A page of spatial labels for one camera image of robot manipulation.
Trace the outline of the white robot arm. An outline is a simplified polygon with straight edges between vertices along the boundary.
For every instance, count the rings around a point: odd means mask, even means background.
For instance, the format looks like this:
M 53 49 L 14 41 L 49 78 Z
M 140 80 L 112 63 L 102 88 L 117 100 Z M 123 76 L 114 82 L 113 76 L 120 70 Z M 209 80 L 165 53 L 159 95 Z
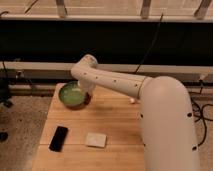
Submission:
M 71 75 L 86 93 L 99 85 L 140 101 L 146 171 L 201 170 L 192 103 L 179 80 L 100 70 L 89 54 L 71 68 Z

